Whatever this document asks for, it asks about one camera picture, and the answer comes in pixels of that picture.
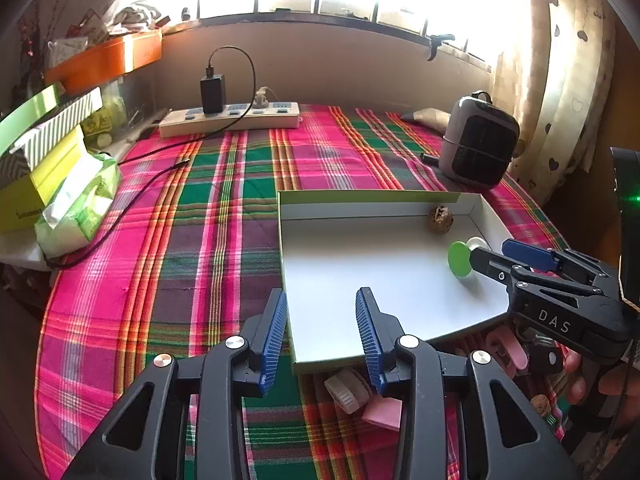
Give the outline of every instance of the brown ball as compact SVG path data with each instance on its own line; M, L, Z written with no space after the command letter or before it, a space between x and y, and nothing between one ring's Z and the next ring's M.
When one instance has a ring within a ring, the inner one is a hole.
M444 235L453 224L453 214L448 207L439 205L429 213L429 229L436 234Z
M542 394L536 395L535 397L533 397L533 399L531 399L531 405L538 412L538 415L542 418L547 418L549 415L551 415L551 403L549 402L549 399L546 398L546 396Z

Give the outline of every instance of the open box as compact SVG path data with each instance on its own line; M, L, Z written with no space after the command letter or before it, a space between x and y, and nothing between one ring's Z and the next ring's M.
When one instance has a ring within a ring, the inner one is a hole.
M446 205L450 231L428 229ZM404 190L310 190L278 193L282 280L289 306L293 371L331 370L364 361L356 291L370 286L382 312L427 341L456 338L507 313L504 285L476 272L456 278L447 251L484 238L501 252L511 238L479 194Z

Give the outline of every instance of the window sill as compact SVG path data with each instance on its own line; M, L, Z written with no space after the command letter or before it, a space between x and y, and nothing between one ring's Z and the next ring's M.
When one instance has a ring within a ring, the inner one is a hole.
M337 27L357 28L359 30L368 30L385 34L400 40L411 41L412 43L421 44L427 49L431 49L431 40L427 36L420 36L402 28L383 25L382 23L372 23L368 20L360 20L357 18L348 18L346 16L332 16L330 14L314 14L310 12L249 12L247 14L228 14L225 16L212 16L200 20L191 20L188 22L178 23L177 25L169 25L162 28L164 35L176 34L184 30L192 28L211 27L213 25L233 25L235 23L320 23L323 25L335 25ZM448 44L443 44L438 48L438 55L447 54L465 61L471 65L478 67L485 72L491 72L491 67L483 60L463 52Z

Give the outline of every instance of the person's hand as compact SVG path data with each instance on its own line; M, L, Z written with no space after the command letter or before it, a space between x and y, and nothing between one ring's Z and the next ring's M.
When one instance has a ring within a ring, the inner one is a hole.
M571 404L577 404L587 393L584 377L580 375L582 356L573 350L569 350L564 359L564 371L569 374L569 382L566 390L566 400ZM600 378L598 389L601 394L618 396L622 391L625 379L626 364L621 364ZM626 390L626 400L622 405L622 411L618 417L617 428L625 428L640 418L640 371L631 369L629 384Z

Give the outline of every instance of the tablecloth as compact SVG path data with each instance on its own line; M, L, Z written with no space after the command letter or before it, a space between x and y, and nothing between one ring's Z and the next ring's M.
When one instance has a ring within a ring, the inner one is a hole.
M175 142L156 132L130 156ZM98 237L158 171L158 179L97 252L60 272L47 306L34 391L38 445L58 480L101 418L158 353L202 354L238 333L281 286L277 189L469 190L420 162L442 139L397 114L303 106L297 129L226 132L122 166ZM484 197L513 237L564 246L509 176ZM325 375L292 376L285 344L274 387L244 401L252 478L388 480L398 434L336 408ZM191 407L194 420L195 405ZM455 411L449 480L458 478ZM186 478L193 478L193 426Z

